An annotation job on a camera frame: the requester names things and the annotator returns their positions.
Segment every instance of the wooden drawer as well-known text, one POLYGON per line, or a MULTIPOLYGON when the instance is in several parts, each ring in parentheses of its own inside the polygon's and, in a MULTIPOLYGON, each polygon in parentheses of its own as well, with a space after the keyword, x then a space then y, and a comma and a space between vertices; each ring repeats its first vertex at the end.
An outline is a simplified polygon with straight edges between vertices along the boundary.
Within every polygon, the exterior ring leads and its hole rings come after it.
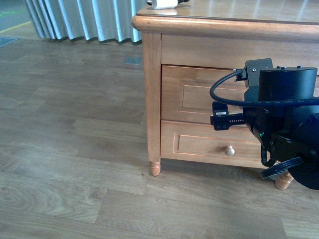
MULTIPOLYGON (((210 123, 213 99, 211 86, 230 70, 167 66, 162 67, 161 118, 163 120, 210 123)), ((244 82, 232 80, 222 84, 217 95, 233 100, 244 99, 244 82)), ((228 107, 230 113, 242 110, 228 107)))
POLYGON ((274 66, 319 68, 319 42, 161 35, 161 63, 214 68, 243 68, 247 60, 271 58, 274 66))
POLYGON ((161 121, 161 158, 265 168, 260 159, 260 142, 244 127, 215 131, 213 126, 161 121), (226 146, 235 154, 227 156, 226 146))

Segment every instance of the wooden tabletop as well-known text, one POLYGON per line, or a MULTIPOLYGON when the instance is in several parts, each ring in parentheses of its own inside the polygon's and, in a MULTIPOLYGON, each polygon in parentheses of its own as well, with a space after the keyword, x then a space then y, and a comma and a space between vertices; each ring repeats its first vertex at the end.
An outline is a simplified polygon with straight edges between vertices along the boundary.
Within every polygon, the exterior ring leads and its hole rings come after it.
POLYGON ((319 1, 190 0, 171 9, 153 10, 147 5, 137 15, 319 24, 319 1))
POLYGON ((132 19, 143 32, 319 41, 318 0, 190 0, 147 5, 132 19))

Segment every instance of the white curtain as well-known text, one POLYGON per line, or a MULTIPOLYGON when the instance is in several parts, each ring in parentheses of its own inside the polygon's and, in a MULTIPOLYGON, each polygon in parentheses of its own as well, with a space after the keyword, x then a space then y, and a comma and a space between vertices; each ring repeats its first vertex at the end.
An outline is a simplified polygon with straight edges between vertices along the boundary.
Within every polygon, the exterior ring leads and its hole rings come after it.
POLYGON ((25 0, 41 38, 142 39, 131 19, 146 0, 25 0))

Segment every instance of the white object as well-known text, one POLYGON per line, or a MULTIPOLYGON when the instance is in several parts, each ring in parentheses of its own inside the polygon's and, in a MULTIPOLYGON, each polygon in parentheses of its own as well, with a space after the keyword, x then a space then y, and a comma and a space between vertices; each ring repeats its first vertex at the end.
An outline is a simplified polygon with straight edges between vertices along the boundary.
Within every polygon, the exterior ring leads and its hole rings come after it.
POLYGON ((178 5, 178 0, 154 0, 152 8, 154 10, 174 8, 178 5))
POLYGON ((227 146, 225 147, 225 154, 228 156, 234 155, 235 150, 233 149, 232 146, 227 146))

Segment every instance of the black bracket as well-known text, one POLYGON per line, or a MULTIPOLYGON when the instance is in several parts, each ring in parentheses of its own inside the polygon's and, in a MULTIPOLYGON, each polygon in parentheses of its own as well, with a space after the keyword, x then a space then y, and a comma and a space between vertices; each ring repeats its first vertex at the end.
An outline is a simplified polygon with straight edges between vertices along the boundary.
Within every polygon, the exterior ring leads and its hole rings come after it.
POLYGON ((228 130, 233 125, 244 124, 244 116, 243 114, 229 114, 226 104, 214 101, 210 124, 214 126, 215 130, 228 130))

